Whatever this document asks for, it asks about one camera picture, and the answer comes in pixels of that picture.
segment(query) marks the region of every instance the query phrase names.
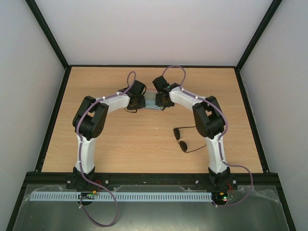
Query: robotic arm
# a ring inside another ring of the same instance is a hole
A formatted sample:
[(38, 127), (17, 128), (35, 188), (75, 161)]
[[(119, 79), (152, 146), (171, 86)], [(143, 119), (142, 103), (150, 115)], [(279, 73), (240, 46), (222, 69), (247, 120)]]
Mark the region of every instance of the robotic arm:
[[(166, 107), (174, 106), (175, 103), (181, 104), (187, 109), (193, 111), (193, 116), (195, 119), (196, 128), (201, 136), (205, 138), (208, 153), (209, 153), (209, 173), (210, 181), (214, 187), (217, 187), (222, 181), (230, 176), (230, 169), (225, 164), (222, 163), (218, 148), (218, 138), (224, 131), (224, 120), (221, 115), (210, 105), (204, 101), (193, 97), (194, 94), (188, 91), (182, 91), (179, 84), (173, 83), (169, 84), (164, 79), (163, 76), (156, 78), (153, 84), (157, 90), (156, 95), (156, 105)], [(131, 89), (126, 94), (119, 94), (125, 89), (119, 90), (117, 94), (103, 98), (103, 100), (93, 107), (91, 113), (94, 112), (94, 116), (86, 115), (84, 120), (81, 122), (79, 133), (83, 136), (82, 141), (80, 137), (78, 138), (78, 148), (81, 146), (81, 159), (83, 172), (86, 177), (92, 178), (94, 175), (94, 149), (97, 137), (101, 134), (106, 116), (108, 113), (120, 109), (140, 109), (145, 107), (145, 99), (143, 96), (143, 90), (145, 85), (139, 81), (135, 81)], [(214, 96), (208, 98), (199, 97), (210, 101), (217, 108), (220, 109), (219, 104)], [(87, 96), (75, 118), (73, 120), (73, 126), (77, 127), (81, 116), (85, 111), (94, 103), (97, 99)], [(223, 150), (223, 142), (220, 139), (220, 144), (222, 148), (222, 156), (225, 160), (225, 154)], [(77, 161), (74, 167), (74, 174), (78, 175), (80, 172), (79, 161)]]

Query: white panel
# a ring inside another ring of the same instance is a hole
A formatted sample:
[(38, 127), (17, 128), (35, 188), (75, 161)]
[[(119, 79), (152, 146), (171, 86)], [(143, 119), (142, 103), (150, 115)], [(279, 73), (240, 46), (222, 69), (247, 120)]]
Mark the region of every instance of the white panel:
[(308, 227), (308, 1), (282, 1), (242, 70), (271, 171)]
[(33, 171), (64, 70), (24, 0), (0, 1), (0, 231)]
[(70, 64), (236, 65), (271, 0), (37, 0)]

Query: wooden table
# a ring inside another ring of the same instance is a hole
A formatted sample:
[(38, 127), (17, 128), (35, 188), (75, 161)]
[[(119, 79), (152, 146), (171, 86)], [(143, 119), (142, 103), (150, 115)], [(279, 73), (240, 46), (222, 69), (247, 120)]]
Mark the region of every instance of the wooden table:
[[(108, 96), (126, 87), (134, 70), (137, 80), (154, 89), (152, 81), (164, 68), (73, 67), (43, 165), (43, 172), (71, 172), (77, 160), (73, 118), (85, 96)], [(186, 68), (183, 87), (201, 96), (214, 95), (229, 122), (224, 137), (227, 161), (262, 172), (243, 100), (232, 68)], [(165, 78), (180, 83), (180, 69), (169, 69)], [(136, 114), (116, 110), (107, 116), (95, 148), (95, 171), (109, 173), (207, 173), (208, 153), (203, 148), (184, 153), (173, 128), (194, 126), (193, 113), (181, 105), (164, 111), (141, 109)], [(204, 145), (195, 128), (181, 130), (188, 151)], [(246, 172), (231, 168), (233, 173)]]

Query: black frame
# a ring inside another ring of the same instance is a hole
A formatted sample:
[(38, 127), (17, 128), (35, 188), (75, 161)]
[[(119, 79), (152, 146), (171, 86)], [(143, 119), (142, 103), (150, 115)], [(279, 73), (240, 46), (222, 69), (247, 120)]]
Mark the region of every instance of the black frame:
[[(38, 24), (42, 28), (44, 34), (46, 35), (48, 41), (50, 42), (54, 52), (58, 56), (61, 64), (65, 69), (64, 77), (58, 92), (58, 96), (55, 102), (55, 106), (52, 111), (52, 115), (50, 118), (50, 122), (48, 124), (47, 132), (42, 144), (42, 148), (39, 153), (38, 161), (35, 167), (34, 172), (28, 172), (26, 174), (24, 183), (18, 195), (15, 207), (12, 212), (11, 219), (9, 221), (7, 231), (13, 229), (19, 207), (21, 205), (22, 199), (26, 192), (26, 187), (29, 184), (67, 184), (66, 177), (71, 173), (43, 173), (41, 172), (42, 166), (44, 163), (44, 159), (46, 156), (46, 152), (50, 143), (51, 135), (53, 132), (53, 128), (58, 116), (58, 112), (61, 106), (62, 98), (65, 92), (65, 88), (68, 82), (68, 78), (70, 75), (71, 68), (74, 66), (88, 66), (88, 67), (167, 67), (168, 65), (69, 65), (66, 61), (60, 47), (58, 46), (52, 32), (50, 31), (42, 13), (40, 12), (37, 4), (34, 0), (25, 0), (30, 7), (33, 15), (35, 16)], [(293, 219), (291, 213), (288, 208), (287, 201), (285, 199), (282, 186), (277, 173), (270, 173), (270, 169), (268, 163), (266, 161), (266, 157), (262, 148), (262, 144), (260, 141), (260, 137), (257, 132), (257, 127), (255, 124), (255, 120), (252, 114), (252, 110), (248, 101), (248, 97), (244, 88), (244, 84), (242, 81), (242, 77), (240, 71), (247, 61), (250, 53), (253, 48), (257, 44), (259, 38), (264, 32), (266, 26), (270, 22), (271, 18), (275, 14), (282, 0), (273, 0), (269, 9), (267, 10), (265, 16), (263, 17), (259, 27), (257, 28), (255, 34), (253, 35), (251, 41), (249, 42), (245, 52), (243, 53), (240, 61), (237, 66), (183, 66), (183, 67), (193, 67), (193, 68), (233, 68), (236, 74), (236, 78), (239, 84), (239, 88), (241, 91), (241, 95), (243, 98), (244, 106), (246, 109), (247, 117), (249, 120), (249, 124), (253, 133), (253, 137), (256, 143), (256, 148), (258, 151), (259, 159), (261, 162), (261, 166), (263, 169), (263, 173), (254, 173), (254, 185), (275, 185), (279, 199), (282, 203), (282, 207), (284, 210), (285, 217), (287, 219), (287, 223), (290, 230), (295, 230), (295, 225), (293, 223)], [(101, 182), (108, 188), (112, 189), (113, 187), (118, 187), (123, 184), (160, 184), (160, 185), (180, 185), (184, 188), (191, 188), (195, 190), (207, 190), (208, 192), (220, 192), (221, 190), (216, 190), (210, 186), (208, 173), (206, 174), (126, 174), (126, 173), (95, 173), (95, 177), (101, 179)], [(238, 185), (249, 185), (250, 177), (249, 174), (233, 174)]]

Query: eyeglasses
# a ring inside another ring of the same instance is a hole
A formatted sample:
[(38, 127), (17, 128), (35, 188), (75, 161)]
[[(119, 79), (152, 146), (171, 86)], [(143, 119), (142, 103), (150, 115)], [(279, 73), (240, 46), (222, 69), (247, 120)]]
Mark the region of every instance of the eyeglasses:
[(192, 153), (194, 151), (197, 151), (201, 148), (204, 148), (206, 147), (206, 145), (202, 146), (201, 148), (197, 148), (195, 150), (192, 150), (192, 151), (187, 151), (187, 144), (184, 142), (184, 141), (180, 141), (180, 138), (181, 138), (181, 135), (180, 135), (180, 129), (184, 129), (184, 128), (195, 128), (196, 126), (193, 126), (193, 127), (181, 127), (181, 128), (174, 128), (173, 129), (173, 134), (175, 136), (175, 138), (177, 139), (177, 142), (178, 144), (180, 145), (181, 149), (183, 152), (185, 153)]

